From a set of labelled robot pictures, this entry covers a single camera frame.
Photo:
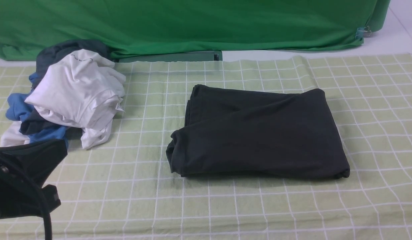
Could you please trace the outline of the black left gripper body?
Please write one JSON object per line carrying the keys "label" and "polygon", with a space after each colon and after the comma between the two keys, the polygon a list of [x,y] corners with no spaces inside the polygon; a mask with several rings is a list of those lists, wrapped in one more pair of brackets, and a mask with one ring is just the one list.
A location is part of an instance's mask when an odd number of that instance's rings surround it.
{"label": "black left gripper body", "polygon": [[41,217],[61,206],[57,187],[38,187],[34,181],[12,177],[0,168],[0,220]]}

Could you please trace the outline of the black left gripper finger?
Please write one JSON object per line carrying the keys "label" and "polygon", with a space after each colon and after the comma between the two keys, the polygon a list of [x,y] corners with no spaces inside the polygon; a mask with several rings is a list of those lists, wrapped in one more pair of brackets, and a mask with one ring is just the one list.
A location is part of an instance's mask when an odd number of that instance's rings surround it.
{"label": "black left gripper finger", "polygon": [[63,139],[0,147],[0,168],[12,177],[21,180],[28,178],[38,187],[43,187],[67,154],[66,141]]}

